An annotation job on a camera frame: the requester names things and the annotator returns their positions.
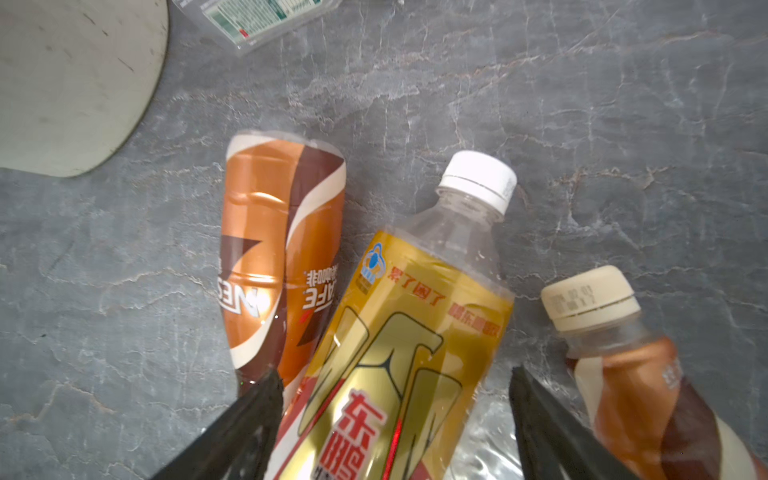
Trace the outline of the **copper coffee bottle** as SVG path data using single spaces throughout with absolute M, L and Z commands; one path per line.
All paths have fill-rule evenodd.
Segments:
M 239 390 L 270 369 L 291 400 L 338 290 L 347 165 L 327 142 L 246 130 L 226 153 L 218 303 Z

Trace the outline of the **yellow red tea bottle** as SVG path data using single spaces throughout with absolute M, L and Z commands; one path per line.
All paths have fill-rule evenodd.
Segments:
M 455 153 L 437 203 L 372 238 L 280 425 L 269 479 L 444 477 L 512 316 L 492 229 L 517 184 Z

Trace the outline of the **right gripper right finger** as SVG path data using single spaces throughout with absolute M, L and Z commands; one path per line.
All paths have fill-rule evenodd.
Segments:
M 509 397 L 526 479 L 638 479 L 522 365 L 512 369 Z

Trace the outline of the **clear green-band square bottle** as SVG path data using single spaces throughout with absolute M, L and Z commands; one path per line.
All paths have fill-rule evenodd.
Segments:
M 207 36 L 240 56 L 335 10 L 339 0 L 173 0 Z

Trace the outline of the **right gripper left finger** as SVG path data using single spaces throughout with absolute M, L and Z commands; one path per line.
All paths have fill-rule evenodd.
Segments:
M 282 419 L 283 391 L 278 372 L 265 372 L 154 478 L 264 478 Z

